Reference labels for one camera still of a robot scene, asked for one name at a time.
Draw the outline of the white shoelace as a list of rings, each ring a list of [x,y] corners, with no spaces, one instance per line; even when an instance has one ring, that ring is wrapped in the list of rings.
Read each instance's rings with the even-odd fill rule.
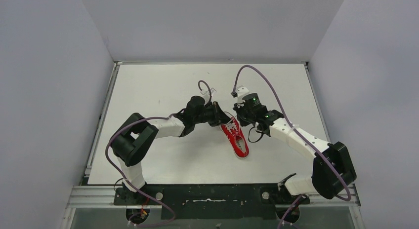
[[[235,117],[223,126],[223,131],[227,137],[240,137],[241,135],[240,125]]]

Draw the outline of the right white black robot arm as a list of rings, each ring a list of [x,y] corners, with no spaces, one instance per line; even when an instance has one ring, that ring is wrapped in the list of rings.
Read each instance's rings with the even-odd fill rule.
[[[286,143],[312,162],[311,175],[293,173],[278,184],[278,197],[285,203],[297,195],[317,193],[325,199],[351,199],[349,185],[357,176],[347,147],[330,143],[304,131],[277,110],[268,110],[256,93],[233,91],[233,109],[241,126],[252,125],[257,132]]]

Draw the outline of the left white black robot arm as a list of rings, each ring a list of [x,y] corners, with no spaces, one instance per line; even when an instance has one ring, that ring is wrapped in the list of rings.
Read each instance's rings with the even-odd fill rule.
[[[207,123],[211,127],[227,124],[231,120],[218,102],[201,96],[190,98],[186,107],[168,117],[143,117],[133,113],[110,138],[106,149],[112,150],[119,165],[110,162],[122,175],[123,189],[131,201],[139,203],[146,197],[146,182],[141,162],[155,139],[185,137],[195,126]]]

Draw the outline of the red sneaker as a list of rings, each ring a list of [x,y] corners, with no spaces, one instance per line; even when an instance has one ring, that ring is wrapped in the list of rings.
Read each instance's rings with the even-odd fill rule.
[[[250,151],[249,151],[248,144],[245,140],[245,137],[243,135],[242,130],[241,130],[240,137],[227,137],[227,139],[229,140],[236,157],[238,157],[238,158],[248,157]]]

